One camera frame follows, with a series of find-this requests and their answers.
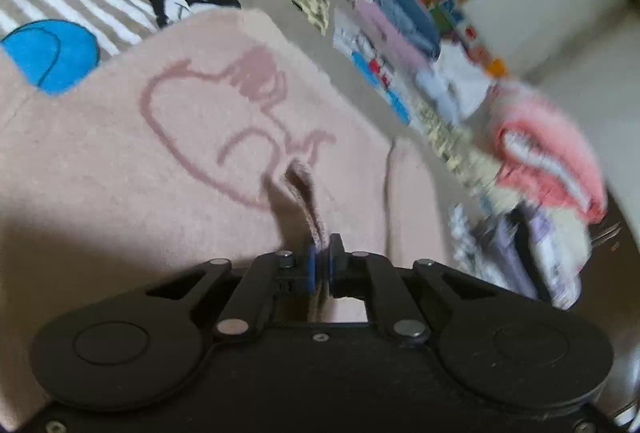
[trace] pink towel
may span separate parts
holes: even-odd
[[[261,12],[194,15],[57,97],[23,81],[1,52],[0,69],[6,429],[47,402],[28,346],[73,308],[211,257],[299,249],[311,221],[320,243],[325,229],[350,251],[390,250],[396,265],[446,263],[419,153],[402,144],[390,158],[390,141]],[[313,212],[283,181],[294,160],[308,166]],[[412,225],[390,247],[401,222]],[[338,301],[323,314],[357,320],[359,310]]]
[[[541,93],[516,81],[494,86],[489,102],[488,130],[498,156],[505,161],[498,184],[519,189],[545,206],[573,207],[588,222],[599,222],[606,214],[607,193],[594,152],[576,124]],[[533,153],[560,164],[577,183],[586,203],[580,203],[557,175],[524,164],[508,148],[508,134],[523,137]]]

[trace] pile of clothes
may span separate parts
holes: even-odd
[[[491,215],[471,229],[462,209],[452,209],[459,268],[571,306],[590,255],[586,226],[599,222],[607,206],[600,168],[577,126],[541,93],[492,77],[462,44],[441,40],[420,0],[350,1],[363,26],[384,42],[384,57],[400,64],[426,97],[418,110],[423,135]],[[384,72],[372,79],[384,82]],[[475,148],[462,126],[485,101],[493,155]]]

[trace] silver rivet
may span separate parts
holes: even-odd
[[[44,429],[47,433],[66,433],[66,426],[57,420],[47,422]]]
[[[406,337],[418,337],[425,330],[424,324],[414,319],[402,319],[394,324],[394,332]]]
[[[225,336],[239,336],[249,329],[249,323],[241,319],[230,318],[220,321],[216,324],[216,328]]]
[[[329,340],[329,334],[314,334],[312,339],[317,343],[326,343]]]
[[[596,433],[598,429],[593,422],[580,422],[575,428],[575,433]]]

